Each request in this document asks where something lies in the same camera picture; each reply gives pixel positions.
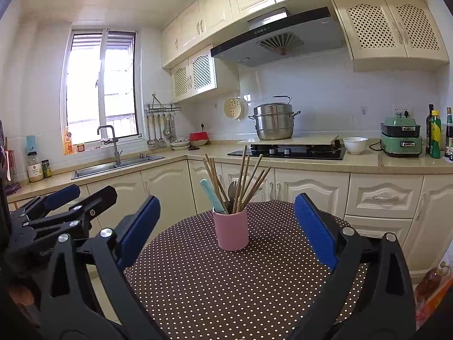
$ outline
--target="window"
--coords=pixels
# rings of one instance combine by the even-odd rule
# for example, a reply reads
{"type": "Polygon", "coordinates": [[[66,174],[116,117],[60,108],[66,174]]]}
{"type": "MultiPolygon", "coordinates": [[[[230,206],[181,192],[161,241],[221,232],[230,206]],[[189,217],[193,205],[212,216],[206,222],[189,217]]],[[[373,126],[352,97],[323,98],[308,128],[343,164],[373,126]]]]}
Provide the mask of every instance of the window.
{"type": "Polygon", "coordinates": [[[135,38],[136,33],[108,29],[72,32],[62,118],[73,144],[111,138],[107,129],[97,134],[100,125],[112,125],[117,138],[139,135],[135,38]]]}

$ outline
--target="pot lid handle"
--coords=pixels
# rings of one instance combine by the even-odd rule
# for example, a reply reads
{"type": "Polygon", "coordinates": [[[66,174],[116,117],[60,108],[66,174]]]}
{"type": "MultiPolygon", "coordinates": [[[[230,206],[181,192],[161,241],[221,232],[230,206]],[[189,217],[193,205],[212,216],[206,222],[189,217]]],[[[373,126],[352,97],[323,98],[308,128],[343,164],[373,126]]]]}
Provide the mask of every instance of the pot lid handle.
{"type": "Polygon", "coordinates": [[[274,97],[274,98],[276,98],[276,97],[286,97],[286,98],[289,98],[288,104],[291,102],[291,98],[292,98],[292,97],[289,96],[289,95],[275,95],[275,96],[272,96],[272,97],[274,97]]]}

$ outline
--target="small jar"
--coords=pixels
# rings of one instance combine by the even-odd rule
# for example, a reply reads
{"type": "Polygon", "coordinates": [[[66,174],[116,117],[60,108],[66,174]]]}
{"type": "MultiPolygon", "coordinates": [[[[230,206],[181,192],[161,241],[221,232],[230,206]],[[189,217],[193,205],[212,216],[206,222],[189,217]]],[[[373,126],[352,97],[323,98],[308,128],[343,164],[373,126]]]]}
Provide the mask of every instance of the small jar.
{"type": "Polygon", "coordinates": [[[30,152],[27,155],[27,172],[30,182],[37,182],[44,179],[42,164],[41,161],[39,161],[38,154],[36,152],[30,152]]]}
{"type": "Polygon", "coordinates": [[[44,179],[50,178],[52,176],[52,170],[50,168],[49,160],[41,161],[42,164],[42,173],[44,174],[44,179]]]}

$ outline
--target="kitchen counter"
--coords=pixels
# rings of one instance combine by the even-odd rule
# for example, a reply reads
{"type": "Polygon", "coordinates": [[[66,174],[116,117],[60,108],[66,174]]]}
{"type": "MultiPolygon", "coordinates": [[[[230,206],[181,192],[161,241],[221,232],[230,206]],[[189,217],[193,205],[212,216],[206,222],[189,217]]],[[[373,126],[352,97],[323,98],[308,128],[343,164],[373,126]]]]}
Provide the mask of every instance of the kitchen counter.
{"type": "MultiPolygon", "coordinates": [[[[87,176],[76,180],[71,180],[73,171],[54,175],[49,179],[24,185],[15,194],[8,196],[8,203],[20,201],[28,198],[37,197],[47,193],[52,193],[67,187],[71,184],[86,185],[92,182],[114,178],[153,167],[162,166],[168,163],[181,160],[203,160],[204,154],[215,159],[219,163],[240,164],[242,158],[238,156],[228,156],[227,153],[243,148],[241,144],[213,144],[200,147],[197,151],[175,151],[166,150],[154,153],[164,156],[164,159],[150,161],[127,168],[108,171],[101,174],[87,176]]],[[[347,173],[383,173],[383,174],[453,174],[453,164],[449,164],[443,159],[435,160],[425,153],[416,159],[397,159],[387,156],[381,152],[383,166],[379,166],[378,152],[367,149],[363,154],[352,155],[345,153],[342,161],[334,160],[295,160],[295,159],[269,159],[263,158],[261,165],[264,167],[275,167],[278,169],[312,170],[312,171],[331,171],[347,173]]],[[[251,165],[255,164],[257,158],[251,158],[251,165]]]]}

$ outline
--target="wall-mounted wire rack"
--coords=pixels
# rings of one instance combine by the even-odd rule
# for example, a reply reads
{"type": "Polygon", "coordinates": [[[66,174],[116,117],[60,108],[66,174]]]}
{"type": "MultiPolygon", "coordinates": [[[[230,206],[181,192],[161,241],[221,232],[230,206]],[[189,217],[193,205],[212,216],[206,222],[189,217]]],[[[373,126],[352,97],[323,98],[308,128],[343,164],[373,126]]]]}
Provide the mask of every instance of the wall-mounted wire rack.
{"type": "Polygon", "coordinates": [[[144,112],[146,114],[165,114],[176,111],[181,111],[183,108],[179,103],[161,103],[156,94],[153,93],[153,102],[144,105],[144,112]]]}

